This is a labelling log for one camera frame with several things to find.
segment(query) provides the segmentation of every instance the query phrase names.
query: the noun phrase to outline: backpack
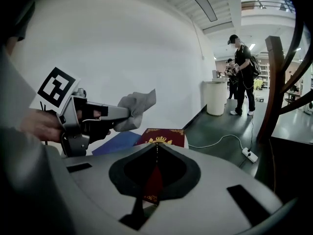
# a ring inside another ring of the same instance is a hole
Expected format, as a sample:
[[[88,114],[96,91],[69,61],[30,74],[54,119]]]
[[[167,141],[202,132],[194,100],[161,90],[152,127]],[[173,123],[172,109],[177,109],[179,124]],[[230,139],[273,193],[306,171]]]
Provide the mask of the backpack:
[[[261,73],[261,67],[260,67],[259,60],[255,56],[251,55],[250,64],[251,64],[252,70],[253,70],[253,78],[256,78]]]

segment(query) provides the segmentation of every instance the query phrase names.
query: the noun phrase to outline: wooden pole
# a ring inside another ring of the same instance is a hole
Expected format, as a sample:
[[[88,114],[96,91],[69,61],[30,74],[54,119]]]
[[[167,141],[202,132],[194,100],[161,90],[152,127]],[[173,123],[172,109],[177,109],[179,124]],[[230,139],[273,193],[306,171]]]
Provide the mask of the wooden pole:
[[[284,100],[284,94],[280,91],[285,84],[285,73],[282,72],[284,53],[280,38],[269,36],[265,42],[268,49],[270,88],[268,106],[257,136],[259,142],[267,141],[274,131]]]

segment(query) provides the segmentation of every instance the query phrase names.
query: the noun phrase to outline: black cap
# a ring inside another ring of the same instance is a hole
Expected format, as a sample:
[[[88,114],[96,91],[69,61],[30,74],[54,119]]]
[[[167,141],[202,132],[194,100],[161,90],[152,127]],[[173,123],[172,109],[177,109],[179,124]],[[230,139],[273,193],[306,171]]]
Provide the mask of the black cap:
[[[238,38],[237,35],[231,35],[231,36],[229,37],[229,40],[228,40],[227,44],[234,44],[234,43],[235,43],[235,40],[236,40],[237,38]]]

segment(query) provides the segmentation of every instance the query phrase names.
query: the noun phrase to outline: black pants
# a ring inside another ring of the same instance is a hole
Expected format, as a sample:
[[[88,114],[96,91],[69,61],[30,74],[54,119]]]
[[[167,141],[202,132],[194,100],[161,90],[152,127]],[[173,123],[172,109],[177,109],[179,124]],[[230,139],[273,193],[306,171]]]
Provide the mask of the black pants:
[[[249,100],[249,111],[255,110],[254,95],[253,95],[253,78],[250,80],[238,81],[238,95],[237,95],[237,108],[235,111],[241,115],[243,113],[242,106],[245,99],[245,91]]]
[[[232,83],[231,81],[229,82],[229,98],[231,99],[234,94],[234,99],[237,99],[237,87],[238,87],[238,82],[237,83]]]

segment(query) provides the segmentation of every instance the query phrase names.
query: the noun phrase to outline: red passport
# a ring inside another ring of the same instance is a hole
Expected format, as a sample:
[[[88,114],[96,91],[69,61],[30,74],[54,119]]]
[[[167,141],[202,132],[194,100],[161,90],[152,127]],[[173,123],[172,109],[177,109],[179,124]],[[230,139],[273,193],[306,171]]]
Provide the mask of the red passport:
[[[158,168],[157,164],[149,177],[143,192],[143,200],[158,204],[158,195],[163,189],[163,181],[160,169]]]
[[[166,143],[184,147],[185,133],[180,129],[147,129],[141,138],[134,144],[140,145],[143,143]]]

